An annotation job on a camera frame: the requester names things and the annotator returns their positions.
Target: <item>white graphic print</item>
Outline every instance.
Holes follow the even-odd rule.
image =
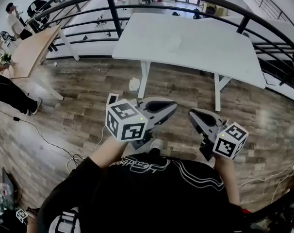
[[[173,163],[175,164],[175,166],[179,168],[180,174],[183,177],[183,179],[196,188],[205,188],[211,186],[218,192],[224,188],[223,182],[219,182],[218,180],[212,178],[201,179],[192,175],[186,170],[184,164],[181,161],[173,160]]]
[[[137,159],[126,156],[122,158],[121,161],[117,161],[112,163],[110,166],[113,165],[122,165],[122,166],[130,166],[130,171],[134,173],[145,173],[149,170],[152,171],[152,173],[155,173],[156,171],[164,171],[167,166],[170,164],[170,160],[166,160],[166,164],[164,166],[159,166],[155,164],[149,164],[147,162],[140,162]]]

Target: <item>black railing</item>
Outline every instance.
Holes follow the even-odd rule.
[[[287,21],[294,26],[294,23],[291,21],[291,19],[272,0],[254,0],[254,1],[270,18],[281,20],[281,21]]]
[[[62,10],[64,8],[67,8],[72,5],[76,5],[79,3],[83,3],[90,0],[69,0],[65,1],[53,8],[49,8],[40,14],[35,15],[35,18],[31,18],[29,20],[29,24],[33,27],[35,27],[35,21],[39,20],[42,17],[45,17],[46,15],[49,15],[53,12]],[[97,20],[91,20],[87,22],[72,24],[72,25],[66,25],[62,27],[62,29],[71,28],[71,27],[77,27],[81,25],[86,24],[98,24],[102,22],[113,22],[114,28],[113,29],[102,29],[102,30],[92,30],[92,31],[83,31],[83,32],[76,32],[67,34],[67,37],[77,36],[77,35],[86,35],[86,34],[94,34],[94,33],[107,33],[107,32],[116,32],[117,37],[115,38],[98,38],[98,39],[86,39],[86,40],[78,40],[78,41],[71,41],[71,44],[78,44],[78,43],[86,43],[86,42],[102,42],[102,41],[117,41],[118,38],[122,34],[122,28],[120,25],[121,21],[127,21],[130,18],[129,17],[119,17],[117,10],[118,9],[124,9],[124,8],[147,8],[147,9],[166,9],[166,10],[173,10],[173,11],[183,11],[188,12],[196,15],[201,15],[203,17],[210,17],[222,22],[225,22],[227,24],[230,24],[232,26],[235,26],[237,28],[238,33],[247,33],[247,35],[252,35],[260,38],[263,42],[260,43],[254,43],[254,48],[259,56],[260,63],[264,63],[265,68],[262,68],[263,72],[269,73],[273,77],[279,79],[282,81],[282,83],[287,83],[289,86],[294,88],[294,58],[292,57],[292,53],[294,52],[294,42],[292,42],[286,35],[284,35],[281,31],[279,31],[277,28],[272,26],[269,22],[266,20],[258,17],[257,15],[249,12],[248,10],[245,10],[231,2],[225,1],[225,0],[201,0],[204,2],[216,4],[218,6],[227,8],[229,10],[235,11],[243,16],[243,19],[240,24],[236,24],[232,21],[229,21],[222,17],[216,17],[214,15],[210,15],[198,10],[192,10],[192,9],[186,9],[186,8],[179,8],[175,6],[161,6],[156,5],[157,3],[152,4],[128,4],[128,5],[119,5],[116,6],[114,0],[107,0],[109,7],[102,7],[97,9],[92,9],[89,11],[81,11],[77,12],[73,15],[67,15],[62,18],[59,18],[57,20],[53,20],[48,22],[44,25],[44,28],[51,26],[53,24],[59,23],[60,21],[64,19],[73,18],[75,16],[79,16],[86,13],[91,13],[94,11],[110,11],[112,18],[98,18]],[[258,34],[257,32],[254,32],[253,30],[247,28],[248,22],[252,20],[266,29],[268,29],[270,32],[278,36],[283,42],[274,43],[271,40],[265,38],[264,36]],[[269,62],[264,59],[262,59],[262,55],[265,54],[266,56],[269,56],[271,59],[275,60],[277,63]]]

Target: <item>wooden table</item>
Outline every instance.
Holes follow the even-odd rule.
[[[57,25],[22,41],[12,55],[14,64],[8,70],[5,70],[2,75],[9,79],[31,78],[50,94],[59,100],[63,100],[63,96],[56,92],[49,84],[43,82],[33,71],[57,35],[60,36],[75,60],[78,61],[80,59],[79,56],[73,51],[71,44],[61,30],[61,26]]]
[[[144,97],[150,62],[214,73],[217,111],[220,111],[220,91],[231,78],[265,88],[249,38],[215,25],[213,19],[134,13],[113,51],[113,58],[141,61],[139,98]]]

